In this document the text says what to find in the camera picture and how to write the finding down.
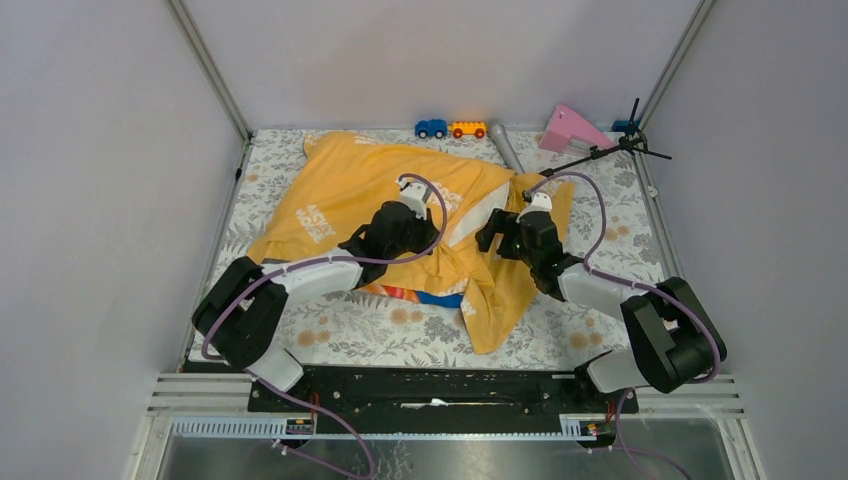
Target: patterned tablecloth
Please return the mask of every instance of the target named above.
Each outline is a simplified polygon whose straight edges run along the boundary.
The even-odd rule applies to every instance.
[[[302,148],[306,133],[323,132],[257,133],[209,285],[235,258],[244,255],[264,231],[280,198],[306,161]],[[502,165],[488,138],[421,140],[411,130],[361,133],[383,143],[424,146]],[[528,172],[574,158],[539,150],[538,137],[535,132],[510,133],[510,141]],[[605,241],[593,257],[594,265],[629,278],[659,281],[659,250],[632,160],[625,154],[609,156],[573,170],[598,183],[609,215]],[[592,189],[577,182],[566,248],[583,255],[598,235],[600,210]],[[201,341],[200,335],[195,334],[190,361],[204,361]],[[274,343],[287,348],[301,363],[570,370],[605,350],[626,345],[627,333],[617,320],[540,294],[501,348],[476,355],[458,310],[360,292],[339,292],[286,310]]]

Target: gray wall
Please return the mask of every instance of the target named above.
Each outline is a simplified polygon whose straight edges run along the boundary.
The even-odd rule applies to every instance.
[[[646,97],[698,0],[188,0],[254,128],[599,125]]]
[[[0,4],[0,478],[115,480],[240,142],[165,7]]]
[[[848,3],[718,2],[648,126],[770,479],[844,478]]]

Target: yellow cloth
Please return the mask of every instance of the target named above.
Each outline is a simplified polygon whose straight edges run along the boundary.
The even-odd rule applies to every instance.
[[[506,340],[537,290],[520,261],[480,253],[474,233],[492,208],[521,211],[521,192],[541,177],[514,175],[476,159],[405,145],[379,145],[349,132],[304,139],[307,163],[274,212],[265,235],[248,251],[257,263],[293,261],[320,255],[350,238],[368,223],[383,202],[398,197],[397,177],[417,173],[439,188],[448,205],[448,224],[432,255],[391,265],[377,282],[433,295],[464,293],[460,309],[476,353],[488,353]],[[574,185],[564,183],[553,195],[553,219],[565,236]],[[428,202],[433,223],[442,213],[435,196]]]

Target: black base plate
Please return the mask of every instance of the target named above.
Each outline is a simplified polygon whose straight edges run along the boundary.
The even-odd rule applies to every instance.
[[[363,434],[560,433],[559,415],[595,413],[603,418],[607,402],[621,392],[585,399],[571,372],[456,370],[304,365],[303,378],[289,393],[339,414]],[[433,399],[450,406],[406,408]],[[304,412],[259,383],[251,390],[250,412]],[[625,401],[623,411],[638,404]],[[319,422],[317,433],[347,433],[333,421]]]

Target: pink toy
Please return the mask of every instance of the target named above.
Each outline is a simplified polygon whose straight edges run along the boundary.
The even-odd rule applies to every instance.
[[[539,148],[562,153],[571,139],[597,145],[600,148],[610,148],[616,145],[600,130],[595,128],[585,118],[563,104],[557,105],[554,114],[548,120]]]

